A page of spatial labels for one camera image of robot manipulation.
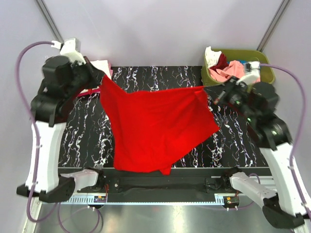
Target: laundry basket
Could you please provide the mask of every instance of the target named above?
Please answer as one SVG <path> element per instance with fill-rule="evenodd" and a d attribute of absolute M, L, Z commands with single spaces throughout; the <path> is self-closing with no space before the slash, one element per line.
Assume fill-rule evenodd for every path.
<path fill-rule="evenodd" d="M 240 60 L 240 61 L 259 61 L 260 63 L 266 63 L 268 64 L 269 61 L 267 57 L 257 50 L 223 50 L 223 49 L 212 49 L 213 51 L 222 51 L 222 53 L 227 57 L 227 61 L 234 61 L 234 60 Z M 222 82 L 219 82 L 217 80 L 214 80 L 210 74 L 209 70 L 207 68 L 207 61 L 204 56 L 204 63 L 205 65 L 202 67 L 201 75 L 202 75 L 202 82 L 204 86 L 215 86 L 220 85 Z M 260 68 L 260 81 L 273 84 L 276 77 L 274 75 L 274 72 L 270 67 L 261 67 Z"/>

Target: red t-shirt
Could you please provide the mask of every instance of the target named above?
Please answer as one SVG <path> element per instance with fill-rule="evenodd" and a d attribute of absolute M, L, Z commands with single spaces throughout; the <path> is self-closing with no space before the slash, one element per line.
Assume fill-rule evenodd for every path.
<path fill-rule="evenodd" d="M 127 94 L 105 76 L 100 101 L 115 137 L 114 168 L 169 175 L 173 163 L 218 131 L 203 88 Z"/>

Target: black metal bar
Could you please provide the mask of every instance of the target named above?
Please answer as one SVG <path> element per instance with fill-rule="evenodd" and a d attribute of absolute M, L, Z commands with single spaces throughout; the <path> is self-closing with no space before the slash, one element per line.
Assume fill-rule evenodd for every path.
<path fill-rule="evenodd" d="M 282 3 L 280 4 L 278 10 L 276 11 L 276 14 L 274 15 L 267 31 L 265 32 L 263 38 L 261 39 L 257 50 L 260 52 L 263 52 L 264 48 L 266 47 L 269 39 L 271 38 L 273 32 L 275 31 L 278 23 L 280 22 L 282 16 L 284 15 L 287 7 L 289 6 L 290 2 L 292 0 L 283 0 Z"/>
<path fill-rule="evenodd" d="M 118 177 L 212 177 L 221 176 L 224 171 L 229 167 L 199 167 L 199 168 L 172 168 L 169 176 L 162 175 L 159 171 L 150 173 L 138 173 L 129 171 L 118 171 L 114 168 L 103 168 L 106 176 L 118 176 Z M 240 167 L 240 169 L 247 175 L 250 173 L 256 173 L 259 176 L 271 176 L 270 169 L 268 167 Z M 72 173 L 80 171 L 81 167 L 59 167 L 59 173 Z"/>
<path fill-rule="evenodd" d="M 40 12 L 42 13 L 49 29 L 51 30 L 53 36 L 55 37 L 55 39 L 59 42 L 64 42 L 64 39 L 61 35 L 61 33 L 59 32 L 45 2 L 43 0 L 35 0 L 35 2 L 37 3 L 37 6 L 40 10 Z"/>

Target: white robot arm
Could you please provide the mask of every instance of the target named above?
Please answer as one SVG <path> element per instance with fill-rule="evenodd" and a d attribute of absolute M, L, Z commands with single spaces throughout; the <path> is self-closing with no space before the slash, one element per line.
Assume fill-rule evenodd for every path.
<path fill-rule="evenodd" d="M 259 62 L 246 63 L 245 76 L 231 77 L 225 82 L 223 92 L 214 103 L 229 104 L 246 118 L 247 130 L 269 165 L 277 192 L 250 179 L 236 167 L 224 174 L 220 185 L 248 196 L 262 208 L 272 226 L 311 232 L 310 219 L 295 186 L 293 168 L 289 166 L 292 139 L 285 122 L 274 114 L 278 95 L 272 85 L 262 82 L 254 84 L 247 93 L 248 85 L 259 77 L 259 67 Z M 294 168 L 306 202 L 310 203 L 295 160 Z"/>
<path fill-rule="evenodd" d="M 73 192 L 84 187 L 104 188 L 104 176 L 100 170 L 89 168 L 71 174 L 58 174 L 58 158 L 73 100 L 82 90 L 99 86 L 105 72 L 95 68 L 79 52 L 77 39 L 66 40 L 64 44 L 53 43 L 52 47 L 59 49 L 61 55 L 46 60 L 42 68 L 44 79 L 31 102 L 40 135 L 38 166 L 35 168 L 37 134 L 32 126 L 30 171 L 26 183 L 17 188 L 17 194 L 28 197 L 33 186 L 34 170 L 37 169 L 34 196 L 47 203 L 67 201 Z"/>

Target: reflective floor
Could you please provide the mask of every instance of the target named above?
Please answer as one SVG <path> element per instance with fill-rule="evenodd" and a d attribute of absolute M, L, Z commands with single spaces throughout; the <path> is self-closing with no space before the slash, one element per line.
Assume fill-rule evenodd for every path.
<path fill-rule="evenodd" d="M 250 203 L 241 197 L 240 206 Z M 67 219 L 81 205 L 61 206 L 61 219 Z M 44 216 L 51 205 L 43 205 Z M 288 233 L 274 229 L 264 218 L 261 209 L 251 207 L 238 211 L 223 211 L 222 207 L 204 206 L 112 206 L 100 209 L 101 220 L 95 233 Z M 90 209 L 78 212 L 64 222 L 71 233 L 88 233 L 97 222 L 97 214 Z M 62 233 L 56 211 L 46 221 L 37 224 L 35 233 Z"/>

